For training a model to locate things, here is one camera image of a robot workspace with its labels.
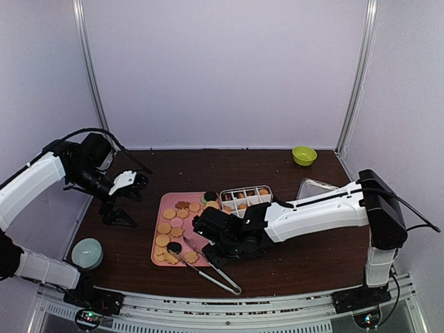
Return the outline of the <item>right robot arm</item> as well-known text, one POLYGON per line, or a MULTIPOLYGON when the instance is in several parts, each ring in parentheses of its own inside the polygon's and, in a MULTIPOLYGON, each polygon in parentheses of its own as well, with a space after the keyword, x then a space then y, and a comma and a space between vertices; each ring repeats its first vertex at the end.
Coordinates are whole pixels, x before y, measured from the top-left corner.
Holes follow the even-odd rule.
POLYGON ((209 241, 203 253, 217 268, 229 259, 256 257, 267 246, 305 234, 369 226, 365 284, 355 296, 367 307, 382 295, 395 252, 408 237, 399 202, 392 189, 366 169, 344 187, 302 200, 258 203, 242 217, 209 207, 193 219, 192 226, 194 233, 209 241))

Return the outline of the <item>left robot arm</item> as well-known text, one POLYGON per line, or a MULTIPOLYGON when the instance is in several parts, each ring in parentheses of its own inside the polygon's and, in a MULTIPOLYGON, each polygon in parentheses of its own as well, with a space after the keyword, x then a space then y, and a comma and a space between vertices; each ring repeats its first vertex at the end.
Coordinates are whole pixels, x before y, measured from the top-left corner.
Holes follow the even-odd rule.
POLYGON ((55 246, 68 239, 80 200, 101 202, 106 225, 137 227, 121 208, 120 197, 141 201, 152 171, 109 131, 82 128, 47 144, 30 162, 1 184, 1 279, 21 277, 73 289, 85 308, 100 294, 83 279, 79 268, 61 259, 55 246), (49 236, 43 228, 50 227, 49 236), (49 241, 29 240, 31 235, 49 241), (62 241, 50 241, 50 236, 62 241))

